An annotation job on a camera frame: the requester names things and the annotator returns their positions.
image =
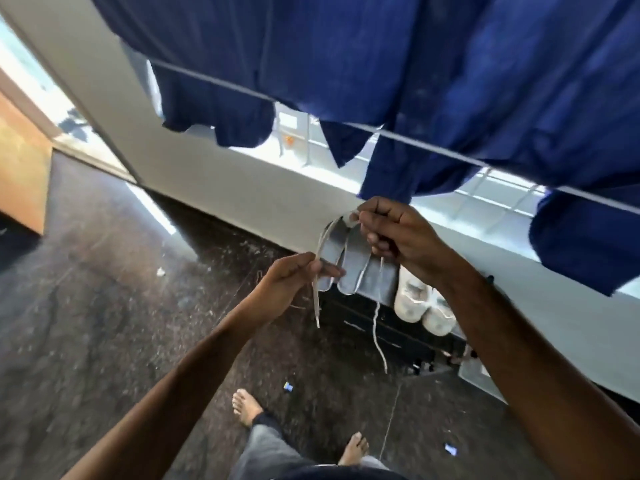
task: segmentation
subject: foot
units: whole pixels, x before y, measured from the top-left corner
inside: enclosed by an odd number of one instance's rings
[[[231,404],[234,407],[234,414],[238,416],[240,422],[247,428],[251,428],[253,418],[264,411],[254,396],[245,391],[245,389],[236,391],[231,398]]]
[[[369,451],[369,443],[362,433],[356,433],[351,437],[347,448],[342,453],[342,458],[338,462],[338,465],[344,465],[346,467],[350,465],[359,465],[362,457]]]

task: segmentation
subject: gray pants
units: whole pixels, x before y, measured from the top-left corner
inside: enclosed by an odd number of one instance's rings
[[[361,462],[363,467],[382,468],[388,470],[380,460],[365,456]],[[234,468],[229,480],[271,480],[296,468],[317,465],[289,446],[277,429],[265,424],[255,424],[244,447],[244,451]]]

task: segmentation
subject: stained floor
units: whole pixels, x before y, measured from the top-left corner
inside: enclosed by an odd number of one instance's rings
[[[0,223],[0,478],[59,478],[286,254],[153,196],[158,217],[145,196],[56,154],[46,236]],[[319,462],[361,431],[411,480],[550,477],[502,403],[451,374],[384,375],[359,332],[316,330],[306,293],[244,348],[167,479],[227,477],[238,387]]]

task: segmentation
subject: hand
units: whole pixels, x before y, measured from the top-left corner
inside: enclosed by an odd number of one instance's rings
[[[276,260],[242,305],[267,323],[282,315],[300,288],[316,276],[344,275],[342,268],[314,258],[315,254],[304,253]]]
[[[373,197],[358,210],[351,220],[360,221],[373,254],[395,258],[424,283],[436,286],[455,263],[464,261],[410,205]]]

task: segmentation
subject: pair of white shoes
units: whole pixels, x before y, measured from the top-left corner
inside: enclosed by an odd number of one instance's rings
[[[439,337],[456,326],[456,317],[439,291],[421,282],[404,266],[400,266],[394,310],[400,319],[409,323],[421,321],[427,331]]]

